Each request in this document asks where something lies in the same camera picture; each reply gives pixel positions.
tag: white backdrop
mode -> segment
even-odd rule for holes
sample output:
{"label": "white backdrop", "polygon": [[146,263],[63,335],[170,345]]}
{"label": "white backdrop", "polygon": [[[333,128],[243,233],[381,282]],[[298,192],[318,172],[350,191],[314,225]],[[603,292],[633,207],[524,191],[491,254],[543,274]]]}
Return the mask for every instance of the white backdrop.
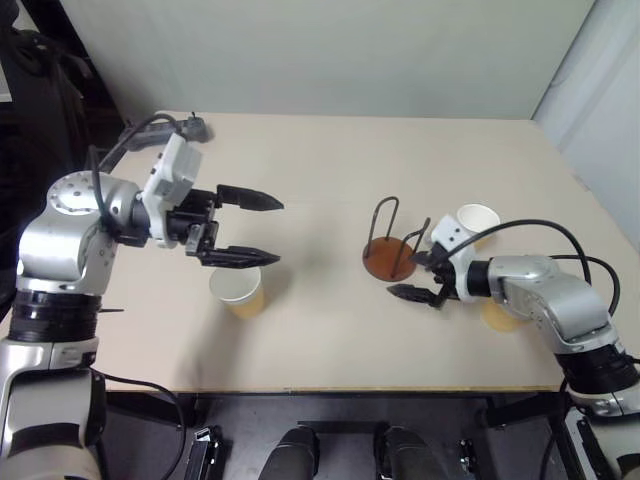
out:
{"label": "white backdrop", "polygon": [[530,118],[591,0],[62,0],[128,117]]}
{"label": "white backdrop", "polygon": [[640,251],[640,0],[599,0],[535,119]]}

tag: white paper cup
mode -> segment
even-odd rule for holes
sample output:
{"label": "white paper cup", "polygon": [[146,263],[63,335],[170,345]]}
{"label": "white paper cup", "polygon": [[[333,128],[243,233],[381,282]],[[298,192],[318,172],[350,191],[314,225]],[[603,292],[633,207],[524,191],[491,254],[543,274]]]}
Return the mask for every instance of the white paper cup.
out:
{"label": "white paper cup", "polygon": [[[456,214],[458,222],[462,225],[470,235],[480,233],[487,228],[495,227],[500,224],[500,217],[496,212],[479,203],[469,203],[458,209]],[[488,237],[477,241],[474,245],[476,248],[482,246]]]}
{"label": "white paper cup", "polygon": [[209,279],[209,290],[240,318],[254,317],[264,308],[260,267],[216,268]]}

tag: beige table surface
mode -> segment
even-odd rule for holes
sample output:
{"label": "beige table surface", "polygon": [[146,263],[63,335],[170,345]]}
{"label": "beige table surface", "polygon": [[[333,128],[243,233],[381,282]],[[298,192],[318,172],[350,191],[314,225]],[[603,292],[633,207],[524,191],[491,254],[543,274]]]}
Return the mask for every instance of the beige table surface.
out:
{"label": "beige table surface", "polygon": [[[196,187],[244,186],[285,204],[217,213],[218,246],[282,256],[263,272],[267,308],[251,320],[228,314],[209,293],[211,271],[181,246],[120,247],[103,305],[125,312],[100,317],[98,369],[178,391],[556,388],[560,369],[533,325],[499,333],[480,304],[432,310],[393,297],[365,271],[371,214],[387,195],[400,198],[398,237],[470,202],[493,207],[503,221],[565,225],[588,254],[618,270],[614,322],[627,349],[640,352],[638,254],[534,123],[203,116],[216,138],[195,144],[204,154]],[[114,174],[142,186],[160,150],[127,154]],[[378,234],[388,217],[381,215]],[[527,226],[499,232],[479,258],[525,253],[573,252],[558,232]],[[571,263],[564,268],[579,273]],[[608,303],[606,273],[592,272]],[[426,272],[409,280],[434,286]]]}

